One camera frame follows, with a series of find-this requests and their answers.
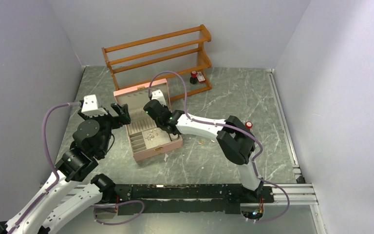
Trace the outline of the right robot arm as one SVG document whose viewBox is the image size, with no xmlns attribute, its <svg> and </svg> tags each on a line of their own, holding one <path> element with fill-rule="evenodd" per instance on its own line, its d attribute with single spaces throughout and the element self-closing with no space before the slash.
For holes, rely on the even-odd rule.
<svg viewBox="0 0 374 234">
<path fill-rule="evenodd" d="M 236 116 L 227 119 L 208 119 L 175 110 L 152 99 L 144 111 L 161 130 L 175 135 L 195 135 L 217 142 L 224 156 L 238 166 L 243 195 L 254 202 L 262 195 L 264 179 L 258 174 L 255 159 L 262 153 L 261 143 Z"/>
</svg>

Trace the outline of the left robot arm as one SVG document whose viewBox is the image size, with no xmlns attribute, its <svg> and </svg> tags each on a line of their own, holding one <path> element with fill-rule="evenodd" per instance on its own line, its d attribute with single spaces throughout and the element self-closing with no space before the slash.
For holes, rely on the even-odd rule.
<svg viewBox="0 0 374 234">
<path fill-rule="evenodd" d="M 128 105 L 111 104 L 117 113 L 94 106 L 95 114 L 79 103 L 83 122 L 73 134 L 70 149 L 51 165 L 52 173 L 28 204 L 8 221 L 0 221 L 0 234 L 56 234 L 64 225 L 88 207 L 118 201 L 115 183 L 105 174 L 94 176 L 90 183 L 66 202 L 64 197 L 98 166 L 109 151 L 112 130 L 131 122 Z"/>
</svg>

